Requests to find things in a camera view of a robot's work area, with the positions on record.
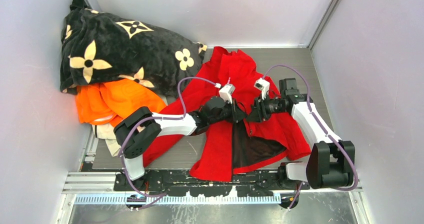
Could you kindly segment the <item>red zip jacket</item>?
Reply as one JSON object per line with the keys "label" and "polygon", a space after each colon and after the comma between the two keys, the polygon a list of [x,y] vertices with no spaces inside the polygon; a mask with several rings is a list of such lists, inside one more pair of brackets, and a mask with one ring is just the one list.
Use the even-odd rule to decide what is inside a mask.
{"label": "red zip jacket", "polygon": [[[166,115],[196,111],[218,95],[213,83],[232,84],[232,97],[245,113],[250,113],[260,91],[254,84],[262,76],[255,61],[241,50],[229,52],[216,46],[210,60],[204,63],[182,92],[182,98],[162,109]],[[234,174],[254,171],[283,158],[298,160],[311,153],[311,148],[290,114],[276,113],[263,122],[220,121],[205,133],[200,159],[190,175],[207,181],[228,182]]]}

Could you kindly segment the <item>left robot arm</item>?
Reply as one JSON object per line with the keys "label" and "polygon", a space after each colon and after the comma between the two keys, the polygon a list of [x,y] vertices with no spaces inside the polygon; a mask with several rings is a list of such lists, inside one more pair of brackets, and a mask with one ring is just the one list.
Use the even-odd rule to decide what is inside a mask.
{"label": "left robot arm", "polygon": [[154,140],[162,136],[197,136],[210,125],[222,121],[239,123],[248,115],[235,99],[224,100],[214,96],[199,109],[187,114],[160,114],[143,106],[121,121],[114,129],[120,145],[126,184],[133,190],[141,190],[146,184],[143,154]]}

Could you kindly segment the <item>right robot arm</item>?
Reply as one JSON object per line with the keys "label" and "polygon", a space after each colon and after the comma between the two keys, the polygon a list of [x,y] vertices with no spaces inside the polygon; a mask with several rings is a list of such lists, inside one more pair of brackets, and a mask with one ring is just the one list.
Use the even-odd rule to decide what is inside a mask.
{"label": "right robot arm", "polygon": [[280,97],[270,97],[271,84],[264,78],[255,81],[260,90],[255,98],[249,122],[265,122],[280,113],[288,113],[300,127],[304,138],[312,145],[307,161],[286,162],[277,182],[283,189],[291,189],[297,181],[306,182],[313,189],[333,188],[341,191],[354,189],[359,182],[355,169],[355,146],[343,141],[325,123],[307,93],[300,93],[295,78],[279,81]]}

